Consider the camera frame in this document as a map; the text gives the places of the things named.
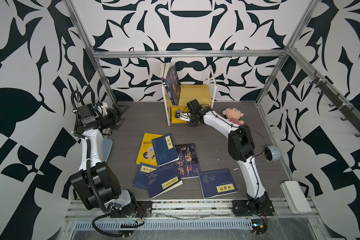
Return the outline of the purple book orange calligraphy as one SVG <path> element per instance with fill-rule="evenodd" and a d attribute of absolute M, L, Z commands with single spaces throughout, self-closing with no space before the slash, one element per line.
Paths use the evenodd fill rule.
<path fill-rule="evenodd" d="M 175 65 L 172 65 L 172 67 L 170 68 L 167 74 L 166 79 L 163 80 L 162 82 L 169 95 L 172 105 L 177 106 L 180 102 L 181 87 Z"/>

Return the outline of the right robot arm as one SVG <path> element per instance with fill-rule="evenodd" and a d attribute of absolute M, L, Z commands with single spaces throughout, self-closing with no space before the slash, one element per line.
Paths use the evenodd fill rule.
<path fill-rule="evenodd" d="M 206 124 L 228 139 L 228 152 L 241 169 L 248 199 L 233 201 L 233 213 L 236 216 L 271 215 L 274 206 L 256 167 L 255 143 L 251 129 L 240 120 L 244 114 L 237 108 L 229 107 L 223 110 L 223 115 L 220 116 L 209 105 L 200 105 L 197 100 L 188 102 L 187 108 L 189 111 L 185 116 L 188 126 Z"/>

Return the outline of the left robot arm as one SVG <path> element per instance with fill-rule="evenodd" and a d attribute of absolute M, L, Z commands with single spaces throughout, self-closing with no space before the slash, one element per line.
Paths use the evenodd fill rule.
<path fill-rule="evenodd" d="M 79 171 L 70 177 L 77 195 L 88 210 L 100 209 L 111 217 L 129 216 L 138 208 L 134 195 L 123 190 L 105 162 L 105 130 L 118 130 L 129 106 L 106 103 L 85 104 L 79 91 L 71 94 L 75 113 L 73 135 L 81 139 L 82 161 Z"/>

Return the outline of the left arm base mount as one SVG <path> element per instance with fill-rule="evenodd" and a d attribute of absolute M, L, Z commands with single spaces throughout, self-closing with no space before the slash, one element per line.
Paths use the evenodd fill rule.
<path fill-rule="evenodd" d="M 129 205 L 115 209 L 110 215 L 111 218 L 144 218 L 149 217 L 152 213 L 153 202 L 152 201 L 137 201 L 132 202 Z"/>

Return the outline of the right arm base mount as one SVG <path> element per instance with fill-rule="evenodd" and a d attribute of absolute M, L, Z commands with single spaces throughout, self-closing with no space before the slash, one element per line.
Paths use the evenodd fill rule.
<path fill-rule="evenodd" d="M 273 216 L 274 207 L 272 201 L 252 201 L 252 200 L 233 200 L 233 214 L 237 217 L 259 215 L 259 216 Z"/>

